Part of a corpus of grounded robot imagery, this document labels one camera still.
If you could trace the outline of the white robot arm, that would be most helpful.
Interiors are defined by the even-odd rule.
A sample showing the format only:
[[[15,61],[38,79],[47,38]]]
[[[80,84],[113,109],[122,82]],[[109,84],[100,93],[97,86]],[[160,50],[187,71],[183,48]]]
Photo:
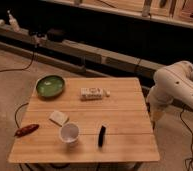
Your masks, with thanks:
[[[149,104],[151,123],[155,124],[163,115],[164,110],[177,99],[193,109],[193,64],[179,61],[161,67],[153,76],[146,102]]]

